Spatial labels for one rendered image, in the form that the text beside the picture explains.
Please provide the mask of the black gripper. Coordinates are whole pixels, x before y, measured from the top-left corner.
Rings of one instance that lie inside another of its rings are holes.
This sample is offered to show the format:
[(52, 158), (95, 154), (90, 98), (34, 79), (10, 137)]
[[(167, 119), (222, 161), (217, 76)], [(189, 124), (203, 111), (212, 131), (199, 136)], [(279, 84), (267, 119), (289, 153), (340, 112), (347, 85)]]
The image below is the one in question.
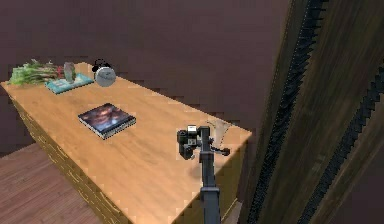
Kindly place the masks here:
[[(194, 151), (195, 147), (195, 133), (188, 130), (179, 130), (177, 132), (177, 142), (179, 144), (179, 154), (182, 158), (185, 160), (189, 160)], [(217, 148), (211, 146), (211, 151), (221, 154), (223, 156), (230, 155), (230, 149), (229, 148)]]

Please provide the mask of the pale translucent paper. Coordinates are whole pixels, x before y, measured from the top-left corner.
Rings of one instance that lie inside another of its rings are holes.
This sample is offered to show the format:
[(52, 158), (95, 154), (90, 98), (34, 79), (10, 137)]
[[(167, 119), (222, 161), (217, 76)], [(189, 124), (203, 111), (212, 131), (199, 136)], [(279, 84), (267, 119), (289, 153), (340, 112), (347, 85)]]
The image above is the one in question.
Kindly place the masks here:
[(207, 120), (206, 123), (211, 129), (211, 137), (214, 139), (212, 145), (216, 148), (220, 148), (224, 135), (232, 124), (220, 119)]

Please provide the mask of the light wooden table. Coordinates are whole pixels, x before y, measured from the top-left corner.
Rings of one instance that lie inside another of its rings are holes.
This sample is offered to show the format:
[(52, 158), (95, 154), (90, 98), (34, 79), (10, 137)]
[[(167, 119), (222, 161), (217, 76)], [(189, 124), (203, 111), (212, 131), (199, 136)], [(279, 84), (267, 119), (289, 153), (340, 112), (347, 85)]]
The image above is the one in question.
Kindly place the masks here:
[[(2, 84), (33, 139), (104, 224), (203, 224), (198, 160), (176, 133), (214, 117), (123, 78), (56, 95), (43, 85)], [(79, 114), (111, 103), (134, 125), (103, 140)]]

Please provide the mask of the dark brown wooden door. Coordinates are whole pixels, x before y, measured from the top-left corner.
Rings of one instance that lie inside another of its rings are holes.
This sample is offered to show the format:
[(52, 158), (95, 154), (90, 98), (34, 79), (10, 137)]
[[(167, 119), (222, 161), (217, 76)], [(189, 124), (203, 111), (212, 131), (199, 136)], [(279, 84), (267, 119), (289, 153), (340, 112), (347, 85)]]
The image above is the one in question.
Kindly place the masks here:
[(238, 224), (329, 224), (384, 146), (384, 0), (289, 0)]

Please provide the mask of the dark blue picture book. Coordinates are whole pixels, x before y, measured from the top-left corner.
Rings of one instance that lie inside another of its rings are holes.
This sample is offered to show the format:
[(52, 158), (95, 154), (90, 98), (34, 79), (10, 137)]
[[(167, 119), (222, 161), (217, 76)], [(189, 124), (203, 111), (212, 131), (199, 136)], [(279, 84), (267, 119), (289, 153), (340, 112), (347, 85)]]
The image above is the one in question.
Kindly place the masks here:
[(135, 116), (111, 103), (86, 111), (78, 119), (103, 140), (136, 123)]

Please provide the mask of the silver round alarm clock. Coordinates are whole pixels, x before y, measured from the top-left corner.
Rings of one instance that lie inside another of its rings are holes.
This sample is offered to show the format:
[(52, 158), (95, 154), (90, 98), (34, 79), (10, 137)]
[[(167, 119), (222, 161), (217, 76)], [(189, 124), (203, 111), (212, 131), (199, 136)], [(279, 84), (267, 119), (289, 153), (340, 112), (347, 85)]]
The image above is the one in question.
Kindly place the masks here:
[(109, 87), (116, 81), (116, 73), (104, 59), (96, 59), (92, 67), (95, 82), (101, 87)]

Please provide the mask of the teal flat book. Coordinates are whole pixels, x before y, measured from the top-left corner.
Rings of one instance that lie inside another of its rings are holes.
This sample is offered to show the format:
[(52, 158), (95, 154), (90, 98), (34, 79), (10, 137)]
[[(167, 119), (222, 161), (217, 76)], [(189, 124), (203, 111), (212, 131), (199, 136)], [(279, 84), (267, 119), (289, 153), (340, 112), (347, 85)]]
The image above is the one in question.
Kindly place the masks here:
[(45, 83), (45, 86), (54, 94), (58, 95), (66, 91), (71, 91), (75, 88), (82, 87), (88, 84), (92, 84), (93, 79), (78, 73), (75, 80), (72, 83), (69, 83), (66, 79), (58, 79), (54, 81), (49, 81)]

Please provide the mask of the grey glass vase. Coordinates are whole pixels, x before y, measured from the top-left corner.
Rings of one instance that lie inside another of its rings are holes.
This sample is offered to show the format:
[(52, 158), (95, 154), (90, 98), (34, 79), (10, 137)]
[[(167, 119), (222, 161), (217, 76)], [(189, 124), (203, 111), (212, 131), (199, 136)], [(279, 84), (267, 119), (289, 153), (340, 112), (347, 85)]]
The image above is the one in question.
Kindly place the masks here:
[(76, 79), (75, 65), (73, 62), (65, 62), (63, 66), (64, 77), (68, 83), (73, 83)]

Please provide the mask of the green leafy plant bunch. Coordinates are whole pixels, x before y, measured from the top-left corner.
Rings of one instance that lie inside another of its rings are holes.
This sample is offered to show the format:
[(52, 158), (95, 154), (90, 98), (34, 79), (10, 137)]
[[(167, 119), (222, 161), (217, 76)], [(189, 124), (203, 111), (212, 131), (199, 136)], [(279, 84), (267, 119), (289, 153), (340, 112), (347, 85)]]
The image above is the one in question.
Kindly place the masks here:
[(20, 67), (13, 68), (8, 83), (13, 85), (41, 84), (63, 77), (62, 66), (55, 65), (51, 61), (40, 63), (32, 59)]

